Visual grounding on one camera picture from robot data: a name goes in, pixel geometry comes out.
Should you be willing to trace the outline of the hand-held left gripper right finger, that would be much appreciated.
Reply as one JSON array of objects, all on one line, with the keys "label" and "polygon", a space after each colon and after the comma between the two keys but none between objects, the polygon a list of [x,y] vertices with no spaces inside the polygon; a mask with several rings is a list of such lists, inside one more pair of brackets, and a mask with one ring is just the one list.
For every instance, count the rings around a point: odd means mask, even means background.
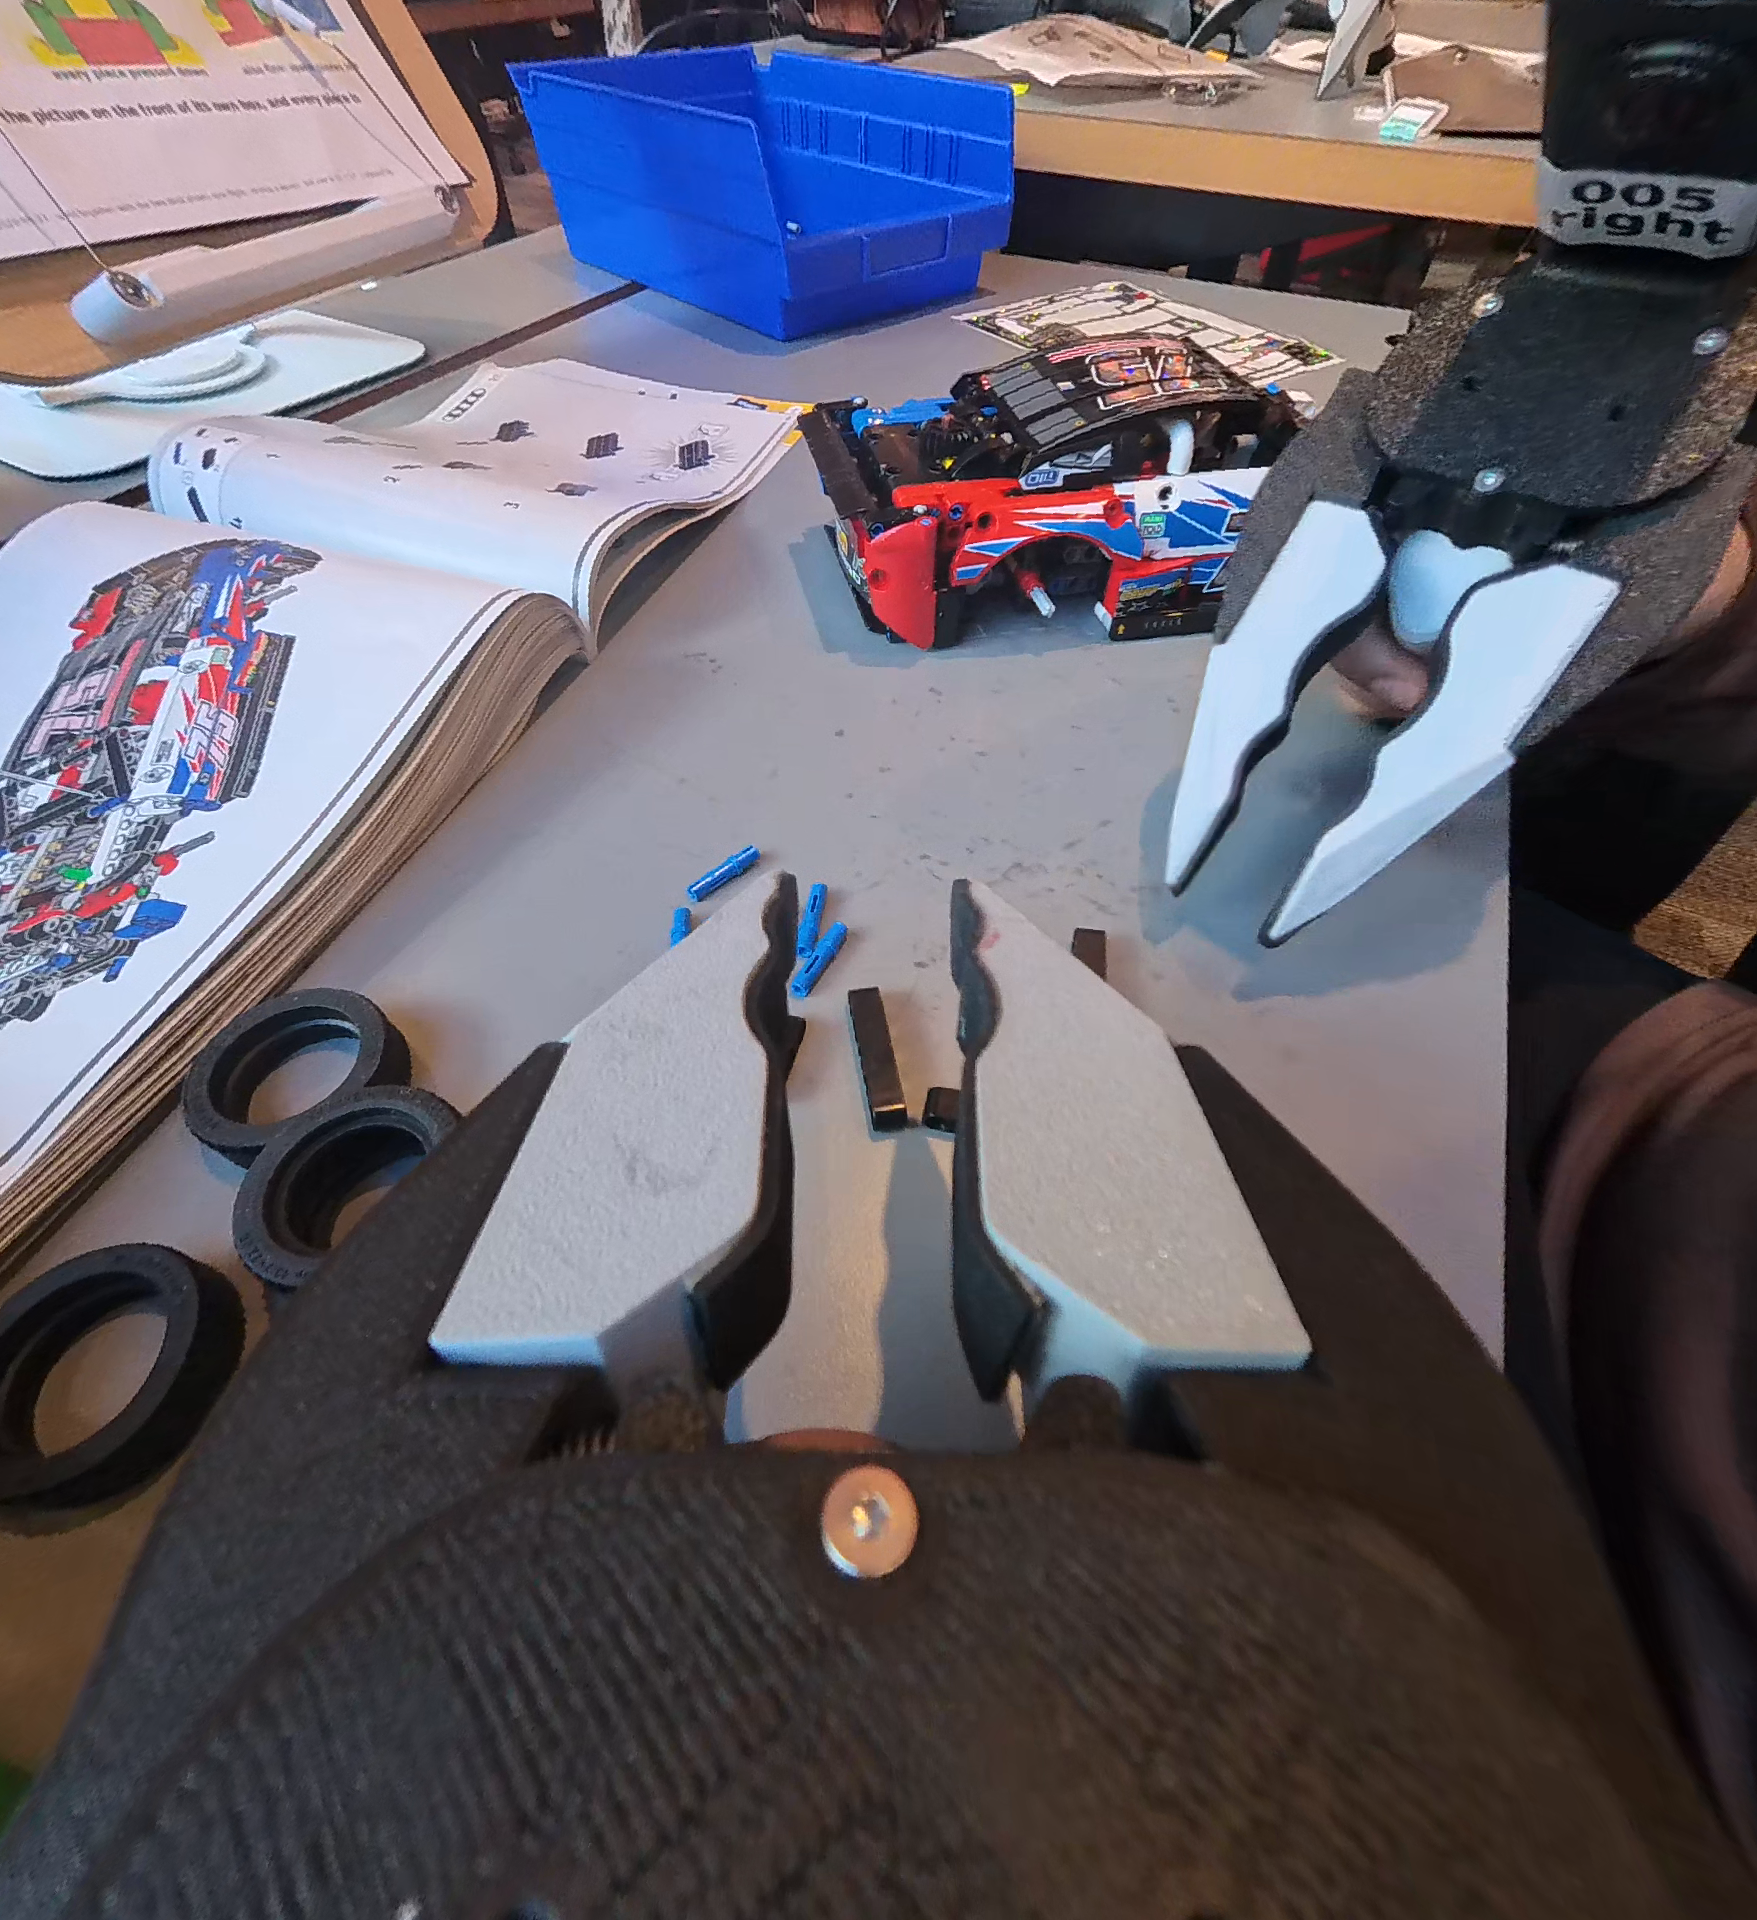
[{"label": "hand-held left gripper right finger", "polygon": [[963,1056],[950,1282],[979,1394],[1295,1373],[1311,1335],[1162,1028],[977,880],[953,883]]}]

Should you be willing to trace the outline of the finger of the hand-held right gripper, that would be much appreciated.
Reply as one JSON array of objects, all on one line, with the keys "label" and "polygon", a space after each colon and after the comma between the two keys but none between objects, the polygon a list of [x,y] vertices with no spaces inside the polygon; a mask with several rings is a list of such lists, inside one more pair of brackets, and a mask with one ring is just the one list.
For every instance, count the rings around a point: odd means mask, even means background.
[{"label": "finger of the hand-held right gripper", "polygon": [[1288,725],[1323,644],[1375,602],[1382,536],[1362,506],[1314,497],[1210,650],[1178,772],[1165,881],[1182,891]]},{"label": "finger of the hand-held right gripper", "polygon": [[1561,559],[1395,558],[1390,627],[1426,652],[1425,701],[1382,744],[1352,810],[1307,856],[1261,929],[1280,945],[1441,825],[1514,759],[1523,725],[1618,598],[1616,580]]}]

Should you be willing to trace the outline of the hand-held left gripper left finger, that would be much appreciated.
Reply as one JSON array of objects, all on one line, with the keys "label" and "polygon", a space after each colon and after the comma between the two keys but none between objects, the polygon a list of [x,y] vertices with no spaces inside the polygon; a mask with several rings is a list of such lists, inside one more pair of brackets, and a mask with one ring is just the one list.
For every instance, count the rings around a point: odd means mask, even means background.
[{"label": "hand-held left gripper left finger", "polygon": [[725,1389],[764,1349],[793,1286],[794,921],[794,876],[751,876],[563,1037],[438,1360]]}]

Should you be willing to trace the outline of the long black toy beam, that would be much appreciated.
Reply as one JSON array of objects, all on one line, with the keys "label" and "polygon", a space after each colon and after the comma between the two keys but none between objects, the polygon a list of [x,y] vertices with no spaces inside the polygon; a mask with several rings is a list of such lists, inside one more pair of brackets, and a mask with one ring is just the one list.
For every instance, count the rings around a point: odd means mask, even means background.
[{"label": "long black toy beam", "polygon": [[910,1126],[910,1110],[895,1054],[891,1018],[878,987],[860,985],[844,996],[848,1035],[859,1069],[868,1129],[882,1138]]}]

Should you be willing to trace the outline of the grey desk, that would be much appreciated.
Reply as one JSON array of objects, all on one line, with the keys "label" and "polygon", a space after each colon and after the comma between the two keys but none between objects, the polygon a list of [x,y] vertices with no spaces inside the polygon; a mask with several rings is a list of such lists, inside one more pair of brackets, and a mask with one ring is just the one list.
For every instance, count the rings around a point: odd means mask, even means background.
[{"label": "grey desk", "polygon": [[[1002,344],[947,309],[779,345],[575,265],[553,229],[317,302],[459,354],[563,355],[761,398],[930,396]],[[469,1111],[662,948],[683,883],[741,844],[823,880],[848,943],[803,1014],[793,1073],[794,1296],[732,1392],[728,1436],[864,1428],[991,1447],[950,1324],[950,1145],[870,1133],[843,996],[882,990],[918,1101],[954,1082],[948,891],[992,888],[1060,943],[1104,928],[1109,975],[1202,1043],[1393,1228],[1494,1355],[1505,1347],[1507,795],[1483,791],[1323,921],[1256,942],[1280,883],[1362,782],[1375,737],[1325,675],[1221,852],[1160,888],[1202,675],[1194,637],[1104,641],[992,615],[959,647],[870,635],[803,448],[725,515],[662,548],[559,681],[305,982],[379,1001],[417,1076]],[[0,1757],[39,1763],[170,1481],[70,1530],[0,1527]]]}]

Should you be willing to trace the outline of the person's right hand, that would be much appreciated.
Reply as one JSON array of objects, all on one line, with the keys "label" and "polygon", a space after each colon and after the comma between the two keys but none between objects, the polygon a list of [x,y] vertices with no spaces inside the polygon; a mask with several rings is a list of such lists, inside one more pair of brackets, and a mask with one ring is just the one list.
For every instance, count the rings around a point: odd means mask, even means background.
[{"label": "person's right hand", "polygon": [[1402,644],[1384,622],[1368,620],[1328,665],[1351,712],[1377,723],[1397,723],[1426,699],[1432,647]]}]

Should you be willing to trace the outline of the red black toy car model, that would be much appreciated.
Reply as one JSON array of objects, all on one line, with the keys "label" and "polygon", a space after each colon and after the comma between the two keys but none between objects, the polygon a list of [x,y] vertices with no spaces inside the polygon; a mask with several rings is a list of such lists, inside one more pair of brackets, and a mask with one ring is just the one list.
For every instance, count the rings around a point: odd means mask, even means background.
[{"label": "red black toy car model", "polygon": [[1302,424],[1280,384],[1136,330],[798,421],[866,625],[918,652],[959,644],[994,592],[1043,617],[1086,599],[1112,641],[1210,634],[1245,515]]}]

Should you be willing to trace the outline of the sticker sheet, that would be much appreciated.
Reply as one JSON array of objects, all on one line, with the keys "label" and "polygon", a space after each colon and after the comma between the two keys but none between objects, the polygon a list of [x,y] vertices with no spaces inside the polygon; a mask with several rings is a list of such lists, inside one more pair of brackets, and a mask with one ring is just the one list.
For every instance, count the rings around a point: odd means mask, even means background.
[{"label": "sticker sheet", "polygon": [[1342,357],[1302,337],[1232,319],[1124,280],[963,312],[968,323],[1019,347],[1089,347],[1119,339],[1176,341],[1199,347],[1229,372],[1254,382],[1284,382],[1337,367]]}]

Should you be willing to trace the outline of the long grey workbench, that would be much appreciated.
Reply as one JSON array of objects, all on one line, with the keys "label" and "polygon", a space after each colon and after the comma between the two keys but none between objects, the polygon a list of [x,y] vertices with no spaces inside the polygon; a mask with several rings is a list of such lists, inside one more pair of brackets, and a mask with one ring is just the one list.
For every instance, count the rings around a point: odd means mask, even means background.
[{"label": "long grey workbench", "polygon": [[1015,99],[1007,250],[1210,281],[1252,258],[1284,289],[1309,243],[1359,233],[1380,245],[1377,300],[1451,229],[1533,225],[1535,139],[1439,131],[1397,146],[1360,118],[1379,101],[1321,99],[1282,67],[1250,85],[1035,83]]}]

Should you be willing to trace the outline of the open instruction booklet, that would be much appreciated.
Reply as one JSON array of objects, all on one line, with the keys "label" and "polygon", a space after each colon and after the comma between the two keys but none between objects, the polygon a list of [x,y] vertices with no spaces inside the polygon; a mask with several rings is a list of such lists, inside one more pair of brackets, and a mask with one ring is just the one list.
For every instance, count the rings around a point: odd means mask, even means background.
[{"label": "open instruction booklet", "polygon": [[211,418],[0,548],[0,1275],[739,499],[796,399],[544,357],[401,426]]}]

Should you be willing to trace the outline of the loose printed papers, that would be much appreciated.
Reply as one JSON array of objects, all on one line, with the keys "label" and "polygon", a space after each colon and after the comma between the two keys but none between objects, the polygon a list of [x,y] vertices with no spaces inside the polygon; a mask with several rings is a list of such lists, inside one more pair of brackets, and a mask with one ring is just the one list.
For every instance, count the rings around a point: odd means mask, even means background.
[{"label": "loose printed papers", "polygon": [[1040,13],[960,37],[954,49],[1045,88],[1261,83],[1259,71],[1247,59],[1230,59],[1215,45],[1192,49],[1178,39],[1096,13]]}]

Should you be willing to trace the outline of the blue plastic bin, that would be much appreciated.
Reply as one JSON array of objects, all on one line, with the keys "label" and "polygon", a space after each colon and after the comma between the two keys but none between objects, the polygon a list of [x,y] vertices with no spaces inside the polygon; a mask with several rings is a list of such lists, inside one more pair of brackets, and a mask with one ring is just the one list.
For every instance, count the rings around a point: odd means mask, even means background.
[{"label": "blue plastic bin", "polygon": [[507,75],[578,264],[777,341],[968,295],[1009,235],[1004,83],[746,43]]}]

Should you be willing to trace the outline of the white stand base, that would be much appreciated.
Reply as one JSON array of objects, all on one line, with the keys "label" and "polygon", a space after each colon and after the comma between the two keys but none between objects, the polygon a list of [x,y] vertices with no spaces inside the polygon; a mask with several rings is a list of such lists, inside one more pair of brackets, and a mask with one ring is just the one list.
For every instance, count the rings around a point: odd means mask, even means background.
[{"label": "white stand base", "polygon": [[0,382],[0,464],[51,481],[141,468],[194,420],[281,415],[424,354],[399,334],[289,307],[64,386]]}]

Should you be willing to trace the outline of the printed instruction sheet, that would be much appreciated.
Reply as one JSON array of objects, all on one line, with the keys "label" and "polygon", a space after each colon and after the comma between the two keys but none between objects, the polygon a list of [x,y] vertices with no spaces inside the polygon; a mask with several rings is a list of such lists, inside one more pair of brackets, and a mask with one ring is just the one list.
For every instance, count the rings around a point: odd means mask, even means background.
[{"label": "printed instruction sheet", "polygon": [[468,169],[342,1],[0,1],[0,261]]}]

